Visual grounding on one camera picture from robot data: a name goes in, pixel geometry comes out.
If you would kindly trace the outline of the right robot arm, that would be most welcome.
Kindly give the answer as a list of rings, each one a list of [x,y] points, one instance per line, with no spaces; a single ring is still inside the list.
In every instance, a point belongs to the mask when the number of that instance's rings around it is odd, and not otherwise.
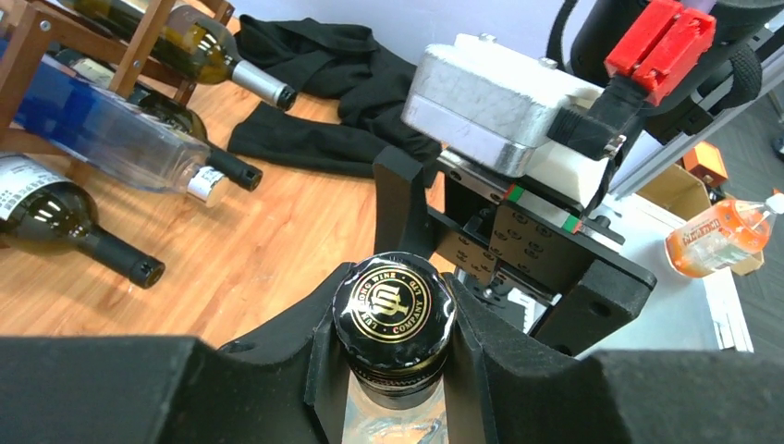
[[[684,309],[650,266],[642,216],[626,236],[597,213],[650,117],[673,110],[740,51],[779,1],[601,1],[563,68],[558,42],[534,59],[487,37],[428,46],[402,119],[442,142],[445,208],[401,151],[374,160],[379,253],[439,254],[477,298],[527,296],[529,335],[570,356],[592,349],[716,351],[702,286]],[[632,243],[631,257],[621,248]]]

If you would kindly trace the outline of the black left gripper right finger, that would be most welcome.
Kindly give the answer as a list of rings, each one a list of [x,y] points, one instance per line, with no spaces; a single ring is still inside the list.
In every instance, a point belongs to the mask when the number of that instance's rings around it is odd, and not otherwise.
[[[597,351],[576,360],[444,276],[452,443],[779,443],[783,363],[746,352]]]

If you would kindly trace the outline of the clear whisky bottle black label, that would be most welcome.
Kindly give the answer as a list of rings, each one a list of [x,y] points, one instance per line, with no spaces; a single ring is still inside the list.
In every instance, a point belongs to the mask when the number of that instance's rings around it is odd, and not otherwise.
[[[351,371],[345,443],[446,443],[443,367],[456,317],[426,259],[375,254],[337,286],[333,325]]]

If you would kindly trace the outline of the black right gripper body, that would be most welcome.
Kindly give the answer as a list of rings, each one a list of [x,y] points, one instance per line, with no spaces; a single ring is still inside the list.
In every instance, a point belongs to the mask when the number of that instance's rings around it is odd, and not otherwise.
[[[435,253],[479,286],[527,289],[544,305],[562,294],[596,260],[624,263],[622,239],[595,224],[579,203],[527,179],[511,179],[445,150],[443,210],[431,213]]]

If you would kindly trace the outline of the blue square bottle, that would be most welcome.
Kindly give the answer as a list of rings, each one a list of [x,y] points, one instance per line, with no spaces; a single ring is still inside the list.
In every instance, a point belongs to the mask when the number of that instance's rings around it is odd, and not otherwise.
[[[208,207],[230,188],[209,147],[44,55],[16,124],[131,188],[187,194]]]

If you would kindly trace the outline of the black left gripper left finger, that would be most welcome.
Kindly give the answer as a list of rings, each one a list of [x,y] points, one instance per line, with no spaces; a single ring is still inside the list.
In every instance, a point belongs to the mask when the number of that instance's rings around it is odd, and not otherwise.
[[[214,348],[189,336],[4,337],[5,443],[338,443],[348,368],[336,268],[309,296]]]

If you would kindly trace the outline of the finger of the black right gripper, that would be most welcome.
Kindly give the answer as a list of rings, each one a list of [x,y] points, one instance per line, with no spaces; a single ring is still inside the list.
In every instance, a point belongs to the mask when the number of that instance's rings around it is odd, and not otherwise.
[[[545,312],[531,336],[577,356],[636,319],[656,283],[652,272],[634,263],[596,260]]]
[[[405,252],[429,258],[435,251],[420,162],[387,146],[373,163],[376,219],[374,252]]]

